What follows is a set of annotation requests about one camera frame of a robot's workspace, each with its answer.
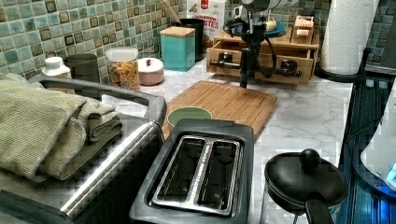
wooden cutting board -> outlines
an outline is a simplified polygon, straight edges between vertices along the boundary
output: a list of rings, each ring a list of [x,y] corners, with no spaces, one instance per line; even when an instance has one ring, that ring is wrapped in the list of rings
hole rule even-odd
[[[199,81],[168,104],[163,136],[169,135],[167,118],[183,106],[199,106],[212,113],[212,119],[233,120],[253,128],[255,138],[276,106],[276,97],[264,93],[210,81]]]

lid knob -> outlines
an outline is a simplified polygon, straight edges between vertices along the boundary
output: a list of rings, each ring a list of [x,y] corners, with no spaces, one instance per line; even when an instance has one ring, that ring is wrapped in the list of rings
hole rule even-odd
[[[312,172],[320,165],[320,156],[312,148],[308,148],[300,153],[299,160],[305,172]]]

wooden utensil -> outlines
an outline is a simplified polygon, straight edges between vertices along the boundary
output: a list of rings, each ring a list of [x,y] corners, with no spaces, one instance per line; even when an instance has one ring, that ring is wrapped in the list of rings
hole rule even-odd
[[[172,17],[175,19],[175,21],[176,21],[177,23],[180,23],[180,24],[181,24],[180,19],[178,18],[176,12],[173,10],[173,8],[171,7],[171,5],[169,4],[168,0],[163,0],[163,3],[164,3],[164,4],[166,5],[166,7],[169,9],[169,11],[171,12]]]

black pot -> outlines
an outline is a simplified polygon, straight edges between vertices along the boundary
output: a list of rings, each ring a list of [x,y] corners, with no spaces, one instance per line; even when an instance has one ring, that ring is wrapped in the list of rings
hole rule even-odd
[[[268,194],[283,209],[310,224],[333,223],[329,208],[347,196],[347,182],[338,169],[314,149],[282,153],[265,166]]]

white bottle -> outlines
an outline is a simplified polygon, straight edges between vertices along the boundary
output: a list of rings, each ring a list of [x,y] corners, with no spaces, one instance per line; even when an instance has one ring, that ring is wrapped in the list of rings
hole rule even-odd
[[[46,66],[41,71],[44,76],[48,77],[60,77],[60,78],[72,78],[70,68],[64,65],[64,60],[61,57],[50,57],[45,61]],[[73,90],[67,90],[62,88],[50,88],[53,91],[63,91],[66,93],[74,93]]]

